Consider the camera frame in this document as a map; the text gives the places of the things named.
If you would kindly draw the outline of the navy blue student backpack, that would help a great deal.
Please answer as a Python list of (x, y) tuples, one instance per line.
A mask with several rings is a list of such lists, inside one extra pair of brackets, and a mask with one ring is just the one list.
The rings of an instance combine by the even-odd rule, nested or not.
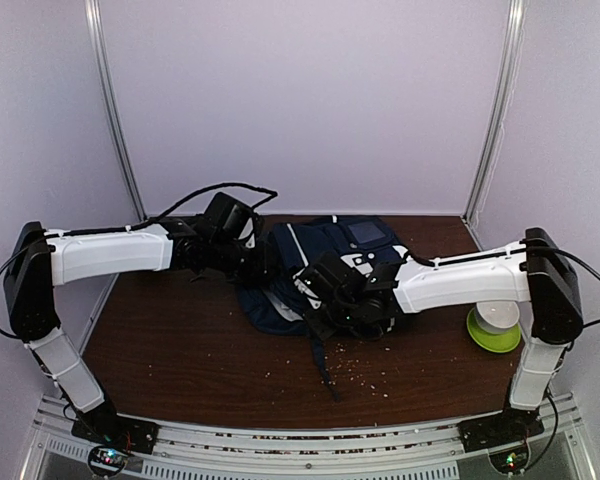
[(326, 366), (324, 343), (304, 321), (308, 301), (292, 276), (300, 278), (322, 301), (350, 302), (356, 337), (375, 341), (391, 332), (402, 312), (392, 290), (394, 276), (409, 250), (394, 230), (376, 216), (325, 216), (308, 222), (275, 224), (261, 242), (273, 246), (280, 273), (266, 286), (236, 288), (237, 300), (258, 331), (304, 336), (313, 362), (332, 397), (339, 396)]

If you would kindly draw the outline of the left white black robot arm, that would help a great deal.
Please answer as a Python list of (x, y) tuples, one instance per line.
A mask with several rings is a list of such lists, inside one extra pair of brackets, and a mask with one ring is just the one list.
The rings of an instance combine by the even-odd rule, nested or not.
[(123, 421), (64, 332), (56, 288), (124, 273), (179, 270), (213, 270), (236, 283), (261, 285), (276, 274), (278, 262), (263, 228), (254, 207), (225, 193), (215, 194), (201, 214), (161, 214), (136, 225), (69, 231), (30, 222), (4, 269), (13, 335), (57, 384), (86, 429), (101, 443), (113, 444), (123, 436)]

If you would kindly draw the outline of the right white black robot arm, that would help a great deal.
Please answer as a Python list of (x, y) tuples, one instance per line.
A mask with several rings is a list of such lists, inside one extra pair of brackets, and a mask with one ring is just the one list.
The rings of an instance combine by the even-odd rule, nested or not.
[(455, 257), (379, 263), (366, 273), (336, 254), (322, 254), (296, 283), (318, 304), (324, 327), (357, 331), (401, 316), (471, 304), (497, 326), (509, 307), (529, 303), (533, 321), (502, 412), (489, 416), (493, 433), (510, 442), (533, 425), (568, 345), (584, 329), (578, 277), (567, 254), (541, 228), (518, 242)]

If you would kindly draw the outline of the white bowl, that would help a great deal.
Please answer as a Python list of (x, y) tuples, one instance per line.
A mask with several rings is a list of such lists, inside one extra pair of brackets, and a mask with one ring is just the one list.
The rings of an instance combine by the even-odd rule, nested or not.
[(504, 334), (518, 325), (520, 311), (515, 302), (479, 302), (475, 306), (477, 325), (490, 334)]

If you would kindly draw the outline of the lime green plate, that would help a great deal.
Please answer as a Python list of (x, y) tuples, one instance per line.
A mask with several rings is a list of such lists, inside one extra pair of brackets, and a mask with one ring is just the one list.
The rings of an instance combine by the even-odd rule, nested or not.
[(466, 327), (471, 339), (484, 350), (505, 354), (513, 352), (521, 341), (521, 331), (518, 325), (506, 329), (503, 333), (491, 333), (481, 326), (480, 317), (475, 309), (467, 315)]

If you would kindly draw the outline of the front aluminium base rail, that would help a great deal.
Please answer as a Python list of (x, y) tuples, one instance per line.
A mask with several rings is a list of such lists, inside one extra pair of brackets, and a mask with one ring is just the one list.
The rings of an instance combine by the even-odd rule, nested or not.
[(540, 408), (544, 432), (470, 451), (459, 419), (323, 430), (240, 429), (158, 421), (149, 453), (117, 479), (501, 479), (497, 462), (529, 452), (525, 479), (598, 479), (572, 395)]

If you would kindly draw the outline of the left aluminium frame post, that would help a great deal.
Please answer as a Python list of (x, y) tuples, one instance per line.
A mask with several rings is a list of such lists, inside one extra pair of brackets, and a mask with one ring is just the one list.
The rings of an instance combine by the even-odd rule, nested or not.
[(146, 210), (141, 198), (138, 182), (129, 157), (121, 117), (116, 101), (113, 79), (108, 61), (101, 5), (97, 0), (86, 0), (85, 13), (87, 27), (94, 52), (95, 63), (104, 100), (107, 124), (112, 138), (117, 162), (120, 166), (123, 183), (131, 200), (133, 210), (139, 220), (146, 219)]

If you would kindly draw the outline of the aluminium frame post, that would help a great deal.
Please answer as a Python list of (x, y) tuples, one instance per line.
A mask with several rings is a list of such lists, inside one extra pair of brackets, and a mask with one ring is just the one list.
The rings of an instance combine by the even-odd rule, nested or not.
[(513, 97), (523, 43), (526, 7), (527, 2), (523, 0), (509, 2), (508, 20), (491, 113), (478, 168), (464, 213), (464, 221), (471, 229), (476, 229), (479, 224), (479, 217), (486, 204), (499, 157), (506, 113)]
[(95, 63), (104, 100), (107, 124), (112, 138), (117, 162), (120, 166), (123, 183), (131, 200), (133, 210), (139, 220), (146, 219), (146, 210), (141, 198), (138, 182), (129, 157), (121, 117), (116, 101), (113, 79), (108, 61), (101, 5), (97, 0), (86, 0), (85, 13), (87, 27), (94, 52)]

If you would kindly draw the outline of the right aluminium frame post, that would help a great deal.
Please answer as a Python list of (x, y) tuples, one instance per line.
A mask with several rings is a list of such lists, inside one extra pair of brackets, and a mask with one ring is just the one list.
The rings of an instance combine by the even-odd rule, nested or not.
[(508, 20), (491, 113), (478, 168), (464, 213), (464, 221), (471, 229), (476, 229), (479, 224), (479, 217), (486, 204), (499, 157), (506, 113), (513, 97), (523, 43), (526, 7), (527, 2), (523, 0), (509, 2)]

